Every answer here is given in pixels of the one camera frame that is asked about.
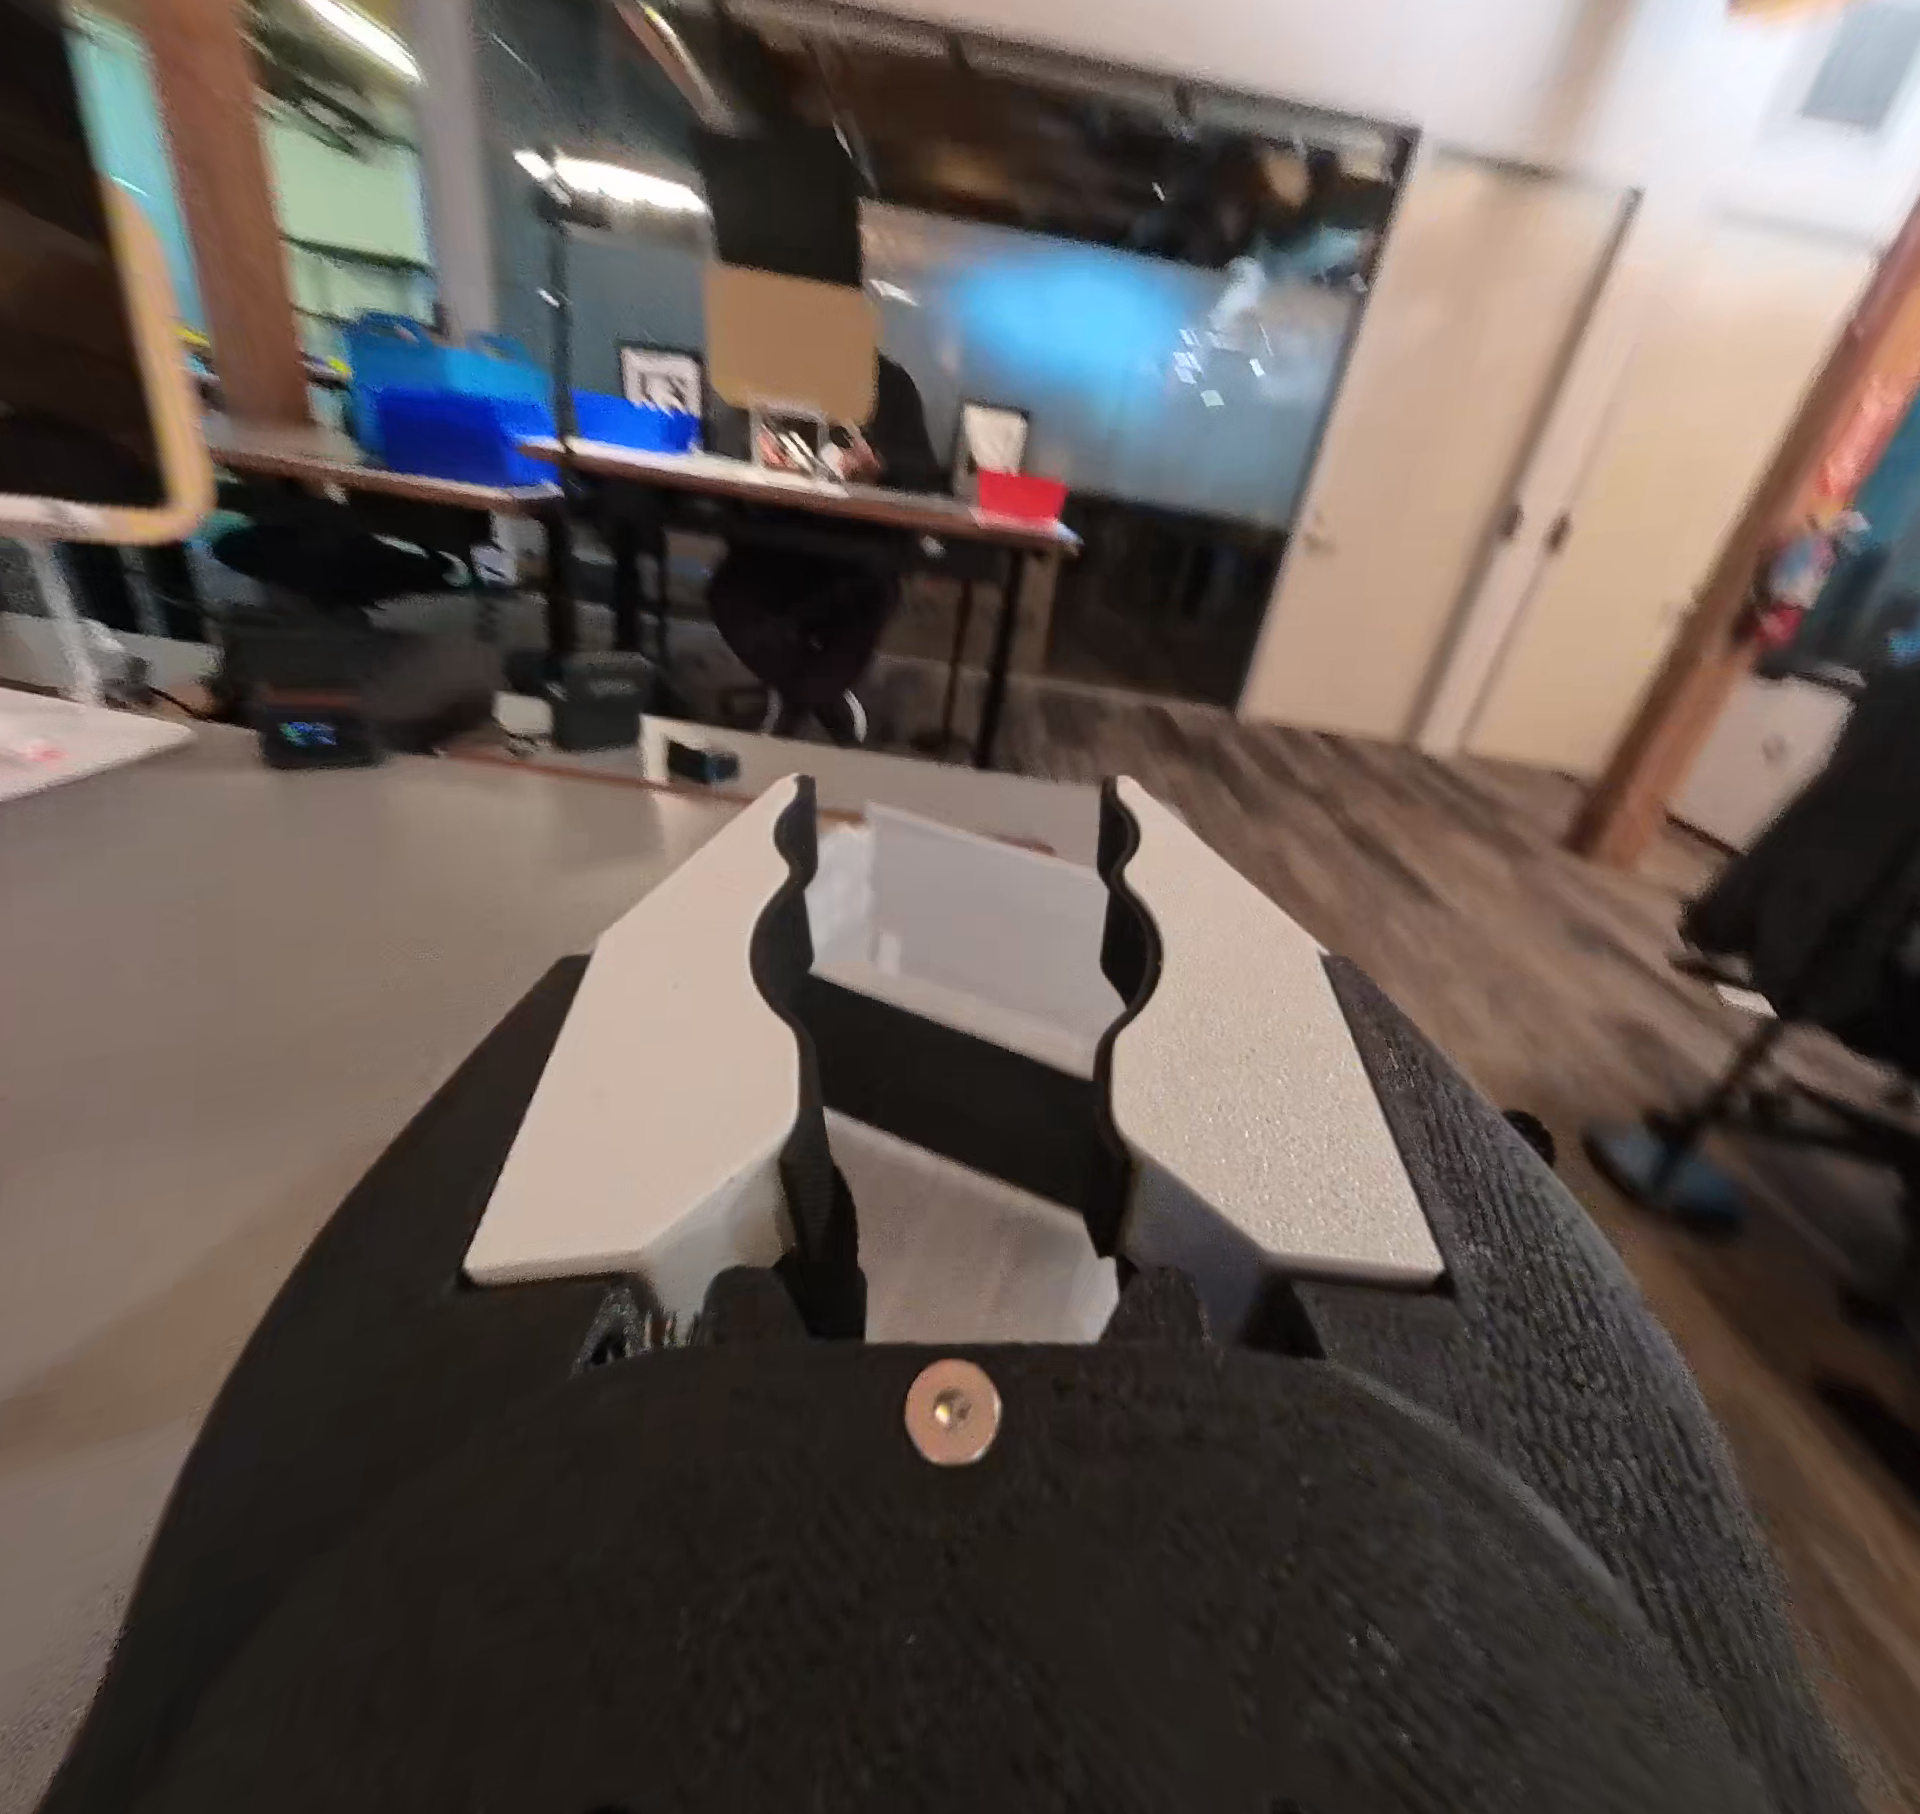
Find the wooden table with blue bin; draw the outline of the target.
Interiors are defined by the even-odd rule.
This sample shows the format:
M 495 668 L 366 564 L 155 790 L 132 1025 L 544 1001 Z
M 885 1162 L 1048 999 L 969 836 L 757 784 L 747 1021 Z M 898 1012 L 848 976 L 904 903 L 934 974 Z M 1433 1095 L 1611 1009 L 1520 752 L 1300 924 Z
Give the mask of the wooden table with blue bin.
M 457 523 L 468 549 L 492 536 L 482 520 L 517 520 L 541 529 L 544 646 L 557 664 L 580 652 L 582 606 L 574 540 L 562 487 L 555 481 L 473 482 L 382 463 L 347 433 L 316 424 L 258 424 L 226 409 L 206 409 L 204 434 L 219 482 L 219 510 L 238 517 L 206 538 L 206 549 L 230 575 L 249 572 L 229 558 L 229 536 L 241 531 L 282 531 L 298 502 L 347 510 L 402 507 L 403 520 Z

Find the black box with blue display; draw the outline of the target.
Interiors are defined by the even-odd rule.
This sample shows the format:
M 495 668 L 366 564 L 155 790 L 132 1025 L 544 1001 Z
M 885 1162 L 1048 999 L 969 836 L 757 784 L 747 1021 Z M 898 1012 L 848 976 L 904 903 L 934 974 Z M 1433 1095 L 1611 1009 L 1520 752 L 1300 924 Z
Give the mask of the black box with blue display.
M 352 706 L 269 706 L 254 732 L 264 762 L 282 770 L 379 766 L 389 758 L 375 720 Z

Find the black light stand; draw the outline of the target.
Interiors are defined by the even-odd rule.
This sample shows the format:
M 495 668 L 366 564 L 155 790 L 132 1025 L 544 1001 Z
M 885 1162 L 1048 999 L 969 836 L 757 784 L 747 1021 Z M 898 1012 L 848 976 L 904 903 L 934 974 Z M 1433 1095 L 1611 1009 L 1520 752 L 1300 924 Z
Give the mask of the black light stand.
M 541 298 L 549 311 L 549 409 L 560 450 L 555 460 L 560 502 L 541 517 L 545 560 L 545 646 L 548 671 L 564 674 L 583 649 L 583 536 L 601 536 L 607 512 L 599 482 L 592 482 L 577 458 L 580 409 L 574 407 L 577 303 L 572 243 L 580 194 L 569 183 L 558 145 L 540 147 L 534 169 L 534 195 L 545 235 Z

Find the long wooden table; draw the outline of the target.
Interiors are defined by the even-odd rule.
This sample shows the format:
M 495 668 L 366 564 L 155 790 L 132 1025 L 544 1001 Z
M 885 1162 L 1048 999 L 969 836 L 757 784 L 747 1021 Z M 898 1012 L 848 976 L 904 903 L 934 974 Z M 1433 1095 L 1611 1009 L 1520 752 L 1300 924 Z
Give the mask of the long wooden table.
M 657 549 L 683 504 L 704 502 L 696 520 L 733 540 L 829 549 L 845 546 L 853 560 L 900 572 L 989 579 L 985 560 L 960 552 L 1001 554 L 999 616 L 987 663 L 987 680 L 974 734 L 974 769 L 997 764 L 1012 657 L 1021 627 L 1027 575 L 1054 560 L 1081 555 L 1081 536 L 1060 520 L 1040 523 L 991 512 L 941 492 L 840 485 L 796 472 L 709 455 L 663 455 L 617 442 L 534 434 L 518 448 L 583 482 L 593 520 L 633 534 Z

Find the white open box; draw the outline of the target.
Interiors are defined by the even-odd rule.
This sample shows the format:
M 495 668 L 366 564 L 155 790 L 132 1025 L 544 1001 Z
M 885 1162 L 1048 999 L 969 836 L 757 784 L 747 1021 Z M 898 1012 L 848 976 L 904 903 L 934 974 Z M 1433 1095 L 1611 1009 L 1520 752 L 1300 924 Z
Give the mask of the white open box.
M 872 808 L 819 841 L 802 1015 L 868 1277 L 868 1337 L 1084 1344 L 1119 1277 L 1084 1223 L 1121 1012 L 1092 866 Z

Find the black bags under table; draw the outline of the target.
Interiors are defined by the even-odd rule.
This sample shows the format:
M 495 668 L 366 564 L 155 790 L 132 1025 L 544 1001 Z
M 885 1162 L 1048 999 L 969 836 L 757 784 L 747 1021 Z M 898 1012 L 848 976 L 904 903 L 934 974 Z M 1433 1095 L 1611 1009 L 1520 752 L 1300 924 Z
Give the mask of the black bags under table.
M 249 597 L 209 606 L 214 713 L 269 732 L 272 713 L 325 711 L 382 752 L 434 752 L 492 716 L 501 649 L 473 609 L 479 536 L 437 536 L 430 507 L 370 512 L 266 492 L 218 523 L 214 564 Z

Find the large glass partition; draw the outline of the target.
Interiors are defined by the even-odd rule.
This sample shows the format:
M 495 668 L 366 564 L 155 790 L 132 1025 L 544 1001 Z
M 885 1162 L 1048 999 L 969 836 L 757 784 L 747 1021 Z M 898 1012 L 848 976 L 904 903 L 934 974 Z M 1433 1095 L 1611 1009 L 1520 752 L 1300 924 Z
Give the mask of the large glass partition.
M 1083 542 L 1018 664 L 1233 706 L 1403 189 L 1396 124 L 835 0 L 468 0 L 498 316 L 545 347 L 540 147 L 574 228 L 574 379 L 704 354 L 725 229 L 788 264 L 836 144 L 881 354 L 952 482 L 961 399 L 1030 414 Z

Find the white double door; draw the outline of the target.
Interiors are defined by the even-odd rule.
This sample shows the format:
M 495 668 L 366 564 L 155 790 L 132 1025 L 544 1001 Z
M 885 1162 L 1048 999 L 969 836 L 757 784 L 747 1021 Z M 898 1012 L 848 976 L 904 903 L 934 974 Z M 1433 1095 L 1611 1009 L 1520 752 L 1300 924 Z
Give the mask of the white double door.
M 1417 740 L 1642 194 L 1427 145 L 1399 199 L 1238 716 Z

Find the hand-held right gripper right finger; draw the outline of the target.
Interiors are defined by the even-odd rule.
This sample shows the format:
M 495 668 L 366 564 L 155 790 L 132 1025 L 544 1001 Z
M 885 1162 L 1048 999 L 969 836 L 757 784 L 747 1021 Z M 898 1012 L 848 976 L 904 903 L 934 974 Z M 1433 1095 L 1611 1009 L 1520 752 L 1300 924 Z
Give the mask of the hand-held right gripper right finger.
M 1426 1295 L 1446 1259 L 1322 942 L 1140 782 L 1102 790 L 1097 1235 L 1246 1337 L 1285 1283 Z

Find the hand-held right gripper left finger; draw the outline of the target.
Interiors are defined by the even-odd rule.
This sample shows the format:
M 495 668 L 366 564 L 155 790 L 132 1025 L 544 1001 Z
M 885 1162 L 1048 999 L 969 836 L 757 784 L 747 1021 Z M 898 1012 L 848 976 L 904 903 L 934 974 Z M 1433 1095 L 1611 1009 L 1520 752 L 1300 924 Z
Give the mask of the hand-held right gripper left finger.
M 801 999 L 819 810 L 777 780 L 593 947 L 464 1255 L 476 1286 L 626 1278 L 679 1330 L 735 1268 L 862 1337 L 868 1277 Z

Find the wooden post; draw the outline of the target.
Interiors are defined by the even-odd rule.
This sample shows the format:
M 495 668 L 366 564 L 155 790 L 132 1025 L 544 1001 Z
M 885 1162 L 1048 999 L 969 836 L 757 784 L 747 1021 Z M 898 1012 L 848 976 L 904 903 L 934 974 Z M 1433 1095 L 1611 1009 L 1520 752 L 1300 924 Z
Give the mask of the wooden post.
M 1645 700 L 1563 837 L 1578 858 L 1635 869 L 1761 652 L 1751 602 L 1806 526 L 1849 506 L 1919 384 L 1919 209 L 1845 322 L 1739 526 L 1692 600 Z
M 132 0 L 155 71 L 229 416 L 310 426 L 301 336 L 241 0 Z

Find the large blue bin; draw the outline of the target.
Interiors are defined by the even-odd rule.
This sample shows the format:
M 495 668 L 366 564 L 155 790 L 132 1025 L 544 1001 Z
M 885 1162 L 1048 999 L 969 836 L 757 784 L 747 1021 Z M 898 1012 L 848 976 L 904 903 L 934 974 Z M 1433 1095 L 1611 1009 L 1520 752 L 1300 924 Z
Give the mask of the large blue bin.
M 437 338 L 402 313 L 359 313 L 344 330 L 347 427 L 372 461 L 433 481 L 523 489 L 555 481 L 525 450 L 551 438 L 548 368 L 517 338 Z

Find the small black case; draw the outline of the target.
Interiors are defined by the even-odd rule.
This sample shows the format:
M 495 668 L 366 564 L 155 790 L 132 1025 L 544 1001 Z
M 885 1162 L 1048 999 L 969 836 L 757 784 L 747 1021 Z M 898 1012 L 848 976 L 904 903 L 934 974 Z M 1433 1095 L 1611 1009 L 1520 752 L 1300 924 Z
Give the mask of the small black case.
M 657 664 L 629 649 L 577 652 L 558 663 L 541 682 L 551 746 L 569 753 L 637 746 L 657 678 Z

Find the black office chair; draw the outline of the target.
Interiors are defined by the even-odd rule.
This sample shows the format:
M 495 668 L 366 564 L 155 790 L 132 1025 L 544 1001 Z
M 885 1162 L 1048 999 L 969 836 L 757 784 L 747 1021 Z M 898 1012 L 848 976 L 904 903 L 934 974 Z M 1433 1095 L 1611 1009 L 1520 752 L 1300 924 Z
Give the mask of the black office chair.
M 1708 1148 L 1744 1134 L 1892 1174 L 1901 1246 L 1890 1277 L 1853 1291 L 1870 1324 L 1916 1339 L 1919 1301 L 1919 671 L 1859 689 L 1827 762 L 1683 912 L 1684 971 L 1759 999 L 1754 1031 L 1691 1106 L 1592 1127 L 1597 1169 L 1649 1210 L 1735 1226 L 1740 1199 Z M 1898 1106 L 1862 1106 L 1772 1076 L 1796 1031 L 1888 1070 Z

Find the small blue bin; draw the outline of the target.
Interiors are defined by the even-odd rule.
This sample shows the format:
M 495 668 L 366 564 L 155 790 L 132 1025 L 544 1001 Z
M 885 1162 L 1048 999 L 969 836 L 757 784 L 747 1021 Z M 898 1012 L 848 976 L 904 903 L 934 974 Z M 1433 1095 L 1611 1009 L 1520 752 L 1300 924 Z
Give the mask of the small blue bin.
M 619 392 L 571 390 L 574 438 L 637 454 L 686 458 L 702 448 L 702 416 L 659 402 L 636 402 Z

